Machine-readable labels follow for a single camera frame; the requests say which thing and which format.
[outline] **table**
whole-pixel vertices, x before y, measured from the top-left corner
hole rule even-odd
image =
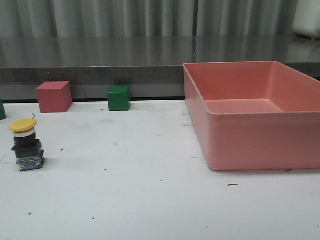
[[[316,240],[320,169],[208,169],[183,100],[5,104],[1,240]],[[42,169],[19,172],[11,122],[32,118]]]

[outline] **plastic bin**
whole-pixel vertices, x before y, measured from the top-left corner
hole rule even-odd
[[[183,70],[211,170],[320,168],[320,81],[274,61],[186,63]]]

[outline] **green object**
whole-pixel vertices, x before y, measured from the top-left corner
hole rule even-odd
[[[129,86],[111,86],[108,90],[109,111],[129,111]]]
[[[2,99],[0,98],[0,120],[6,119],[6,118],[7,118],[7,115],[4,108],[4,104],[2,102]]]

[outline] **yellow mushroom button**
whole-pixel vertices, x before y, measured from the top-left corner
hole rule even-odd
[[[24,118],[11,123],[9,129],[16,133],[25,133],[33,129],[35,125],[37,125],[36,120],[32,118]]]

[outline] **block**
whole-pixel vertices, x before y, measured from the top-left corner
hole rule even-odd
[[[0,120],[6,119],[6,111],[4,107],[4,103],[2,102],[2,99],[0,98]]]
[[[130,87],[111,86],[107,93],[109,111],[129,111]]]
[[[35,91],[41,113],[65,113],[73,103],[68,81],[47,81]]]

